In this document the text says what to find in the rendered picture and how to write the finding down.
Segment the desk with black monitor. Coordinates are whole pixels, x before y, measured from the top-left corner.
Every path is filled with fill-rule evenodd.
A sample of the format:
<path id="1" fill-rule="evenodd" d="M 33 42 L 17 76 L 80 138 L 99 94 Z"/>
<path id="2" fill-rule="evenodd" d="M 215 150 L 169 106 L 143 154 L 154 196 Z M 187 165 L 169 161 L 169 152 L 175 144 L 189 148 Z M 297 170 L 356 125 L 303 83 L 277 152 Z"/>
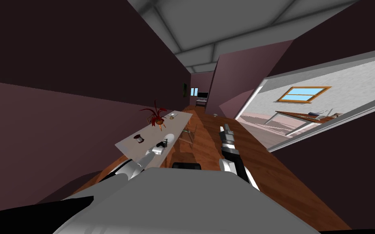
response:
<path id="1" fill-rule="evenodd" d="M 206 107 L 208 97 L 209 97 L 208 92 L 198 92 L 197 93 L 197 100 L 195 101 L 195 106 Z"/>

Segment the wooden framed window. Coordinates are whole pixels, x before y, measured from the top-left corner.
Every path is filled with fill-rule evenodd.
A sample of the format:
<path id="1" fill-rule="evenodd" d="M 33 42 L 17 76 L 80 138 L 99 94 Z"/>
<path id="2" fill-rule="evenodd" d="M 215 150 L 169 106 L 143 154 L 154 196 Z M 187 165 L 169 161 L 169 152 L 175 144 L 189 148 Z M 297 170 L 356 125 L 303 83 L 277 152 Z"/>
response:
<path id="1" fill-rule="evenodd" d="M 310 104 L 312 100 L 325 93 L 330 88 L 331 86 L 291 87 L 277 101 Z"/>

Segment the long pale grey table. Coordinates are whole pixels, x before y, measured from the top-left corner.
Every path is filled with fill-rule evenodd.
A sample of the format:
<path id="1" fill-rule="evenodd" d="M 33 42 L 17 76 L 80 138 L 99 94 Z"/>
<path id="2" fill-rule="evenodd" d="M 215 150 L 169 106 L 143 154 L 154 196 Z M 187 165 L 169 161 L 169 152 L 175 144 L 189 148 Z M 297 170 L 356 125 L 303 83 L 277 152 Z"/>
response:
<path id="1" fill-rule="evenodd" d="M 145 169 L 150 167 L 160 167 L 167 158 L 167 155 L 174 146 L 179 135 L 182 133 L 183 128 L 188 124 L 192 117 L 192 113 L 180 111 L 172 111 L 171 113 L 178 113 L 178 115 L 175 116 L 174 119 L 169 119 L 168 117 L 170 117 L 170 115 L 166 115 L 167 118 L 164 121 L 166 128 L 162 127 L 162 131 L 160 131 L 157 125 L 148 125 L 119 141 L 115 144 L 115 146 L 127 158 L 131 158 L 138 164 L 145 166 Z M 168 144 L 167 148 L 160 155 L 153 153 L 149 158 L 147 158 L 147 151 L 151 151 L 151 148 L 155 147 L 160 141 L 163 141 L 164 137 L 170 133 L 174 134 L 174 141 Z M 137 141 L 133 138 L 137 134 L 140 134 L 144 138 L 143 143 L 137 143 Z"/>

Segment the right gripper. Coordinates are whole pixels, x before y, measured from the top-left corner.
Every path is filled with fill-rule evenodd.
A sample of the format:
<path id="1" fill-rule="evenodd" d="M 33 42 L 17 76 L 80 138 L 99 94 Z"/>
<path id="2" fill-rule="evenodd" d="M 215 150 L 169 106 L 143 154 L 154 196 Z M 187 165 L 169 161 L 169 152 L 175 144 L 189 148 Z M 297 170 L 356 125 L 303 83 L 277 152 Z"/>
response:
<path id="1" fill-rule="evenodd" d="M 230 151 L 235 150 L 235 139 L 234 133 L 230 130 L 228 124 L 225 124 L 225 128 L 223 126 L 220 127 L 221 132 L 221 141 L 222 141 L 222 151 Z"/>

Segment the wooden chair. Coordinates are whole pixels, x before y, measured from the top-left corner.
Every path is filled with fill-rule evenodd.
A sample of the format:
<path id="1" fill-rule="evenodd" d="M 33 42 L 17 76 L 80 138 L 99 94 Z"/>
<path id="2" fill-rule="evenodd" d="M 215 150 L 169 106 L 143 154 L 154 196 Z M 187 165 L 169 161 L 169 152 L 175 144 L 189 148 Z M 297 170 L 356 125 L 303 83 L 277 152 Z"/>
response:
<path id="1" fill-rule="evenodd" d="M 186 125 L 183 128 L 182 133 L 179 135 L 178 140 L 181 142 L 183 141 L 185 143 L 188 143 L 190 147 L 193 148 L 196 132 L 197 132 L 197 125 L 195 126 L 194 130 L 190 130 L 188 126 Z"/>

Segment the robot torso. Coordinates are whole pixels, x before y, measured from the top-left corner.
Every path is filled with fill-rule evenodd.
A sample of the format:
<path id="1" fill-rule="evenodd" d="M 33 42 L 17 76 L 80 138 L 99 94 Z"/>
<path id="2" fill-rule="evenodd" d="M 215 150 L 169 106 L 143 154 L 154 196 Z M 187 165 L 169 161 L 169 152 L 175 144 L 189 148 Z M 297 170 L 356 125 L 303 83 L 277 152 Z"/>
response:
<path id="1" fill-rule="evenodd" d="M 86 196 L 53 234 L 320 234 L 232 172 L 125 169 L 73 198 Z"/>

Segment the red potted plant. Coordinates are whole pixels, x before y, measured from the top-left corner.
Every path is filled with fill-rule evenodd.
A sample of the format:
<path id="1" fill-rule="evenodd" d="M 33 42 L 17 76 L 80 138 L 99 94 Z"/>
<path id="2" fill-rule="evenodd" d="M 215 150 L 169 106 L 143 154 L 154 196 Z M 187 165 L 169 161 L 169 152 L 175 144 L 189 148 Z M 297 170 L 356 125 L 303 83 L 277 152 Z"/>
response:
<path id="1" fill-rule="evenodd" d="M 164 116 L 161 116 L 163 112 L 166 112 L 167 109 L 165 108 L 157 108 L 156 100 L 154 101 L 154 109 L 146 108 L 141 109 L 140 111 L 151 111 L 152 117 L 150 119 L 150 123 L 152 126 L 158 125 L 160 131 L 162 131 L 162 127 L 166 128 L 164 124 Z"/>

